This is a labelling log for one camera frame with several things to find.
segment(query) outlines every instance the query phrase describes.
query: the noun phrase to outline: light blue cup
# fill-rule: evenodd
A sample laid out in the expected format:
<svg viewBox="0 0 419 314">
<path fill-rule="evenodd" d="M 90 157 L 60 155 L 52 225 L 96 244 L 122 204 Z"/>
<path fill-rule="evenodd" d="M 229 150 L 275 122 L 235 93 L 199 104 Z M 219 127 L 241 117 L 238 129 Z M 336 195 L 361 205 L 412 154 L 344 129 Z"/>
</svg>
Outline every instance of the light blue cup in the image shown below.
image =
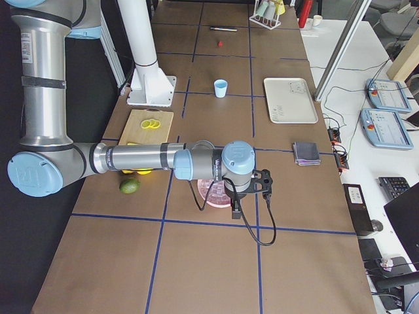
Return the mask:
<svg viewBox="0 0 419 314">
<path fill-rule="evenodd" d="M 218 98 L 223 98 L 227 92 L 228 83 L 226 80 L 216 80 L 214 82 L 215 95 Z"/>
</svg>

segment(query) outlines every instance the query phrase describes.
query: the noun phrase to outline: black box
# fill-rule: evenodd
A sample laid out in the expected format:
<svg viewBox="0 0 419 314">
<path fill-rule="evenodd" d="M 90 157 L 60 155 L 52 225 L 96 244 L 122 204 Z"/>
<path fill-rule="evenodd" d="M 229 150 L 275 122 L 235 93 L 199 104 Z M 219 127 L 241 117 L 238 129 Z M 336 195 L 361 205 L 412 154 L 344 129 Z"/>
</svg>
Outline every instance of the black box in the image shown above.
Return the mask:
<svg viewBox="0 0 419 314">
<path fill-rule="evenodd" d="M 373 224 L 369 218 L 367 206 L 361 186 L 358 184 L 344 184 L 346 203 L 348 203 L 352 224 L 358 236 L 367 236 L 374 232 Z"/>
</svg>

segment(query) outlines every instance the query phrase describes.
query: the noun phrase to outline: lime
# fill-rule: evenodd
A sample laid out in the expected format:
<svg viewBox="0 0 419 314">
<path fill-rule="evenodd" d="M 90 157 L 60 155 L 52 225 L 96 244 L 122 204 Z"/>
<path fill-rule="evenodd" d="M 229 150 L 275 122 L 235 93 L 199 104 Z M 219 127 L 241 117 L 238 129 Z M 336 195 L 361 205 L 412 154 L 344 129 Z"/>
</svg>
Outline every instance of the lime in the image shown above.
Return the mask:
<svg viewBox="0 0 419 314">
<path fill-rule="evenodd" d="M 124 194 L 134 193 L 139 188 L 139 181 L 136 178 L 123 180 L 119 185 L 119 190 Z"/>
</svg>

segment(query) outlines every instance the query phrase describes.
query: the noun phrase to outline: wooden cutting board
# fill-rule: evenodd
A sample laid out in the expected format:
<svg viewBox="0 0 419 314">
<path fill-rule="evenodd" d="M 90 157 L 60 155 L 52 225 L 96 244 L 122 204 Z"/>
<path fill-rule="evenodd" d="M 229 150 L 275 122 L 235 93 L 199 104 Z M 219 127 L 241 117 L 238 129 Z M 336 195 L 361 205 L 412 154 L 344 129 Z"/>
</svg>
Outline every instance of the wooden cutting board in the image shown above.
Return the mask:
<svg viewBox="0 0 419 314">
<path fill-rule="evenodd" d="M 146 119 L 160 121 L 157 129 L 142 129 L 141 122 Z M 124 131 L 120 137 L 118 145 L 135 144 L 160 144 L 168 140 L 170 126 L 172 125 L 173 113 L 167 111 L 157 111 L 155 109 L 132 109 L 130 116 L 125 124 Z"/>
</svg>

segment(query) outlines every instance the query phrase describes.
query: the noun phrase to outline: red bottle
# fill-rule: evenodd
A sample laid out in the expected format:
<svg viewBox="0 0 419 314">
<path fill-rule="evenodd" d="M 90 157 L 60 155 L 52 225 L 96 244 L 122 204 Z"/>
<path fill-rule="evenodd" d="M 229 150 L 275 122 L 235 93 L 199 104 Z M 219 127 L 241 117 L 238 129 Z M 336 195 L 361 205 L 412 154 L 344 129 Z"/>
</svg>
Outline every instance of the red bottle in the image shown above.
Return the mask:
<svg viewBox="0 0 419 314">
<path fill-rule="evenodd" d="M 313 0 L 304 0 L 304 4 L 302 6 L 300 19 L 299 19 L 300 28 L 304 28 L 304 26 L 306 25 L 307 17 L 310 14 L 312 5 L 313 5 Z"/>
</svg>

